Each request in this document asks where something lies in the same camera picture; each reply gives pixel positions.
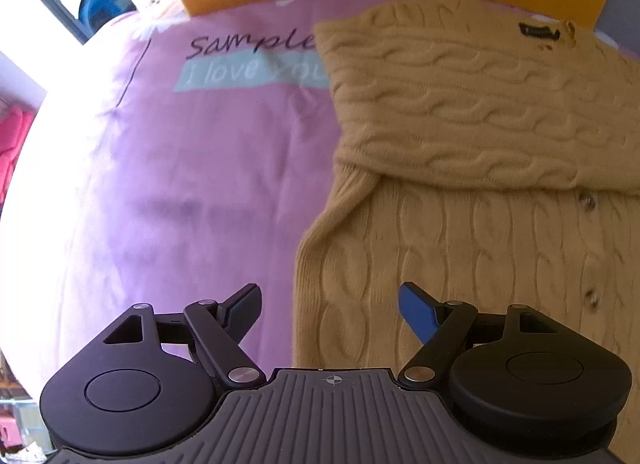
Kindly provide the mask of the beige cable-knit sweater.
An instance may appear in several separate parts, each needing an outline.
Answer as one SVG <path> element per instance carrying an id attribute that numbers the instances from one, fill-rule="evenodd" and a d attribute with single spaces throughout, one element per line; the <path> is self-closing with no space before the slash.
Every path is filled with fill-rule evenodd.
<path id="1" fill-rule="evenodd" d="M 314 38 L 341 128 L 293 359 L 401 368 L 401 283 L 532 306 L 639 366 L 639 65 L 570 21 L 388 2 Z"/>

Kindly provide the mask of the pink printed bed sheet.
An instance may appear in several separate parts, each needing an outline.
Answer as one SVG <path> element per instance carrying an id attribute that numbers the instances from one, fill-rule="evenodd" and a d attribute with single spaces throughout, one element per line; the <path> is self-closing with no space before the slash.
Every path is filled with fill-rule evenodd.
<path id="1" fill-rule="evenodd" d="M 610 444 L 511 453 L 387 366 L 293 359 L 297 254 L 333 184 L 341 136 L 316 24 L 388 2 L 280 0 L 119 17 L 41 107 L 1 215 L 1 348 L 44 386 L 128 308 L 179 314 L 244 285 L 262 312 L 240 346 L 265 384 L 227 392 L 193 435 L 136 456 L 53 463 L 634 463 L 639 366 Z"/>

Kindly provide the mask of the pink object at bedside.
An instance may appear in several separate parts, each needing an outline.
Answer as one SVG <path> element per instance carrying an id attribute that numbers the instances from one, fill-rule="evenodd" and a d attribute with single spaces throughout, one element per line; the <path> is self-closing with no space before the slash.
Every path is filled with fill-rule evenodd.
<path id="1" fill-rule="evenodd" d="M 6 194 L 15 166 L 36 113 L 13 105 L 4 111 L 0 123 L 0 206 L 6 202 Z"/>

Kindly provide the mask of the blue round object by window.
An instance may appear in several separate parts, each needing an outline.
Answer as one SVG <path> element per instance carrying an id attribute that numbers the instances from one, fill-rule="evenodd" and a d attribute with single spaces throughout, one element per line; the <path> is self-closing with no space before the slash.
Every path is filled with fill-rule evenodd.
<path id="1" fill-rule="evenodd" d="M 78 18 L 96 33 L 112 19 L 136 9 L 132 0 L 80 0 Z"/>

